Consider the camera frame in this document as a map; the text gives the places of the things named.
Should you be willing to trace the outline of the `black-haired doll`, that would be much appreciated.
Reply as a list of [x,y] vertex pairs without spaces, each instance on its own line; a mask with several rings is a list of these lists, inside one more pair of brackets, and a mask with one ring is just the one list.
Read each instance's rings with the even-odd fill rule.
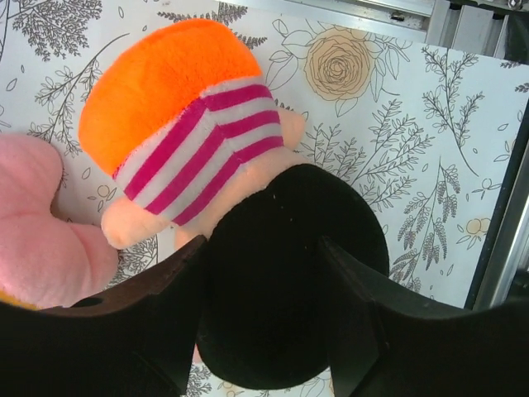
[[102,217],[112,246],[168,225],[176,247],[207,238],[199,355],[248,389],[292,387],[326,369],[320,237],[388,274],[374,212],[295,151],[303,133],[251,51],[208,19],[174,23],[122,53],[80,117],[83,150],[123,192]]

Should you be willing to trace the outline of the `floral table mat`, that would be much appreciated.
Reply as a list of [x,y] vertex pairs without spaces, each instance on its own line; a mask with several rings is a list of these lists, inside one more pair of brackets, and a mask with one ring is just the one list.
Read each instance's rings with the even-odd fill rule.
[[[103,214],[123,192],[80,144],[83,107],[122,53],[189,19],[227,26],[257,60],[275,104],[303,117],[295,151],[346,182],[374,212],[388,248],[388,274],[381,275],[437,302],[482,310],[463,305],[478,253],[461,242],[488,233],[495,195],[478,194],[499,184],[506,172],[494,156],[516,140],[527,96],[515,83],[527,77],[527,67],[505,70],[481,55],[321,17],[282,16],[268,2],[2,2],[1,137],[33,136],[58,151],[63,171],[51,204],[55,217],[94,225],[105,236]],[[176,247],[175,232],[168,225],[123,249],[105,236],[117,250],[118,266],[96,294],[192,241]],[[207,245],[206,237],[196,237]],[[204,250],[202,311],[185,394],[194,394],[195,380],[206,379],[209,396],[337,396],[327,350],[324,371],[283,389],[248,389],[209,370],[197,345],[207,278]],[[316,271],[326,349],[318,260]]]

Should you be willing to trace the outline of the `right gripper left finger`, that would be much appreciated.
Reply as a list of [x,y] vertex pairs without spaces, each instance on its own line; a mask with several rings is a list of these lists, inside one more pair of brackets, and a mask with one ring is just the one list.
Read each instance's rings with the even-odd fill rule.
[[70,308],[1,307],[4,396],[181,396],[202,311],[203,237]]

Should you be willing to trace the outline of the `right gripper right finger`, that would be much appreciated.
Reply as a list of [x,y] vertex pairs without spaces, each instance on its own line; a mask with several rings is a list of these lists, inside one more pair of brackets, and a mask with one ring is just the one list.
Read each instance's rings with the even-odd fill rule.
[[327,362],[337,396],[525,396],[528,300],[465,310],[317,245]]

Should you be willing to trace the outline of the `pink pig plush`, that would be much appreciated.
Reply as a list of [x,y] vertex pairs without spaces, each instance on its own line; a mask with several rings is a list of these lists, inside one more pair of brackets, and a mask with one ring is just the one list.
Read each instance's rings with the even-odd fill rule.
[[55,217],[63,164],[33,136],[1,137],[1,300],[25,309],[69,307],[103,290],[118,253],[99,227]]

